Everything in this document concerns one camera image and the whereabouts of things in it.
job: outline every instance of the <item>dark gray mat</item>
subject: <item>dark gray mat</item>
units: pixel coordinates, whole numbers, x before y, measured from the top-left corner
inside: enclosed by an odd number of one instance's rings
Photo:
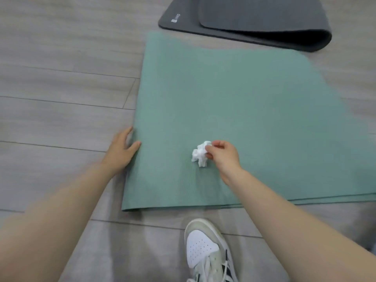
[[[319,0],[173,0],[158,25],[306,52],[332,38]]]

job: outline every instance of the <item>left hand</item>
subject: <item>left hand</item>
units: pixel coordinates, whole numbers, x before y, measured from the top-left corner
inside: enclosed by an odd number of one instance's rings
[[[129,127],[114,136],[114,139],[101,162],[108,166],[114,174],[119,173],[129,164],[130,160],[141,146],[141,142],[136,141],[126,149],[125,141],[132,130],[133,127]]]

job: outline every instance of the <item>shoe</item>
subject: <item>shoe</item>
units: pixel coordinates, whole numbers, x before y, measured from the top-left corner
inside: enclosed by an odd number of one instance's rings
[[[187,282],[238,282],[229,246],[212,223],[205,219],[191,221],[184,241],[194,277]]]

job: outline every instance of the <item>forearm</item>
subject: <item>forearm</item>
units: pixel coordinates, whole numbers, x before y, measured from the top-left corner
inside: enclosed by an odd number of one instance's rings
[[[289,203],[248,172],[234,172],[230,184],[294,281],[376,280],[375,256]]]
[[[92,165],[0,232],[0,281],[57,281],[113,176]]]

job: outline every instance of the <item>green yoga mat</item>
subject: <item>green yoga mat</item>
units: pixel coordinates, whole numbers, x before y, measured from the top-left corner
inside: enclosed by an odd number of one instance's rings
[[[134,127],[143,144],[123,210],[239,206],[213,162],[191,162],[197,145],[215,139],[232,142],[244,169],[294,203],[375,197],[365,126],[298,52],[210,50],[152,32]]]

